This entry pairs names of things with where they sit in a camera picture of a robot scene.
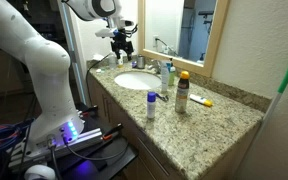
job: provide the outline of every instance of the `bathroom sink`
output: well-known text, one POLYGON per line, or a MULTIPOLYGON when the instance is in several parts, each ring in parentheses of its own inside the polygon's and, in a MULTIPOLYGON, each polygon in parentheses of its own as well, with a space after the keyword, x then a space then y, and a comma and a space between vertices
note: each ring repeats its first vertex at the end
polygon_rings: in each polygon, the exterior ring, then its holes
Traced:
POLYGON ((122 87, 135 90, 154 89, 161 85, 161 79, 153 74, 130 71, 119 74, 114 81, 122 87))

